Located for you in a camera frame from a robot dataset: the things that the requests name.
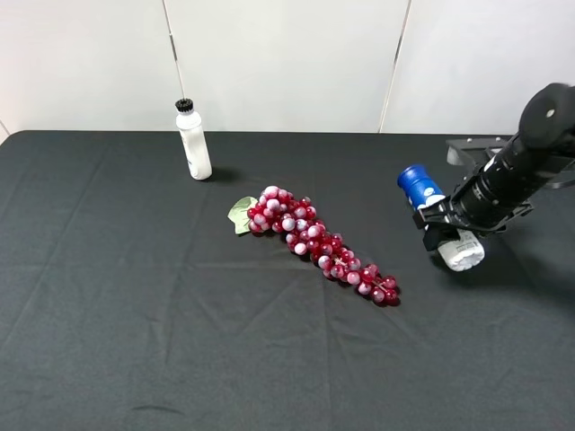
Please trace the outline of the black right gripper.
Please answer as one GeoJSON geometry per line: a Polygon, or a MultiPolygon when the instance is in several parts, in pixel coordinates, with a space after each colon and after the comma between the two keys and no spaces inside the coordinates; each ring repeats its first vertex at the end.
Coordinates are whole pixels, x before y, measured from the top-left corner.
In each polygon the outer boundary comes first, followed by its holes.
{"type": "Polygon", "coordinates": [[[423,236],[426,251],[436,251],[448,242],[457,242],[457,229],[480,235],[501,233],[515,218],[528,215],[533,210],[529,200],[514,209],[493,206],[488,200],[474,201],[466,207],[462,199],[452,196],[432,195],[419,204],[412,215],[419,229],[427,228],[423,236]]]}

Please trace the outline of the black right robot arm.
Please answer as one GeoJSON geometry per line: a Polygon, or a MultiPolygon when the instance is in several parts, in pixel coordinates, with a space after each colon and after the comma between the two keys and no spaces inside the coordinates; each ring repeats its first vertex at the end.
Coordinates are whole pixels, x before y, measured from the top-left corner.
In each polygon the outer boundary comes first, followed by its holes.
{"type": "Polygon", "coordinates": [[[517,133],[485,163],[467,153],[465,140],[448,146],[468,173],[451,194],[414,211],[414,223],[426,231],[427,251],[458,240],[461,231],[502,232],[509,221],[532,211],[529,199],[539,189],[574,185],[573,180],[552,182],[574,164],[574,88],[549,84],[539,91],[524,108],[517,133]]]}

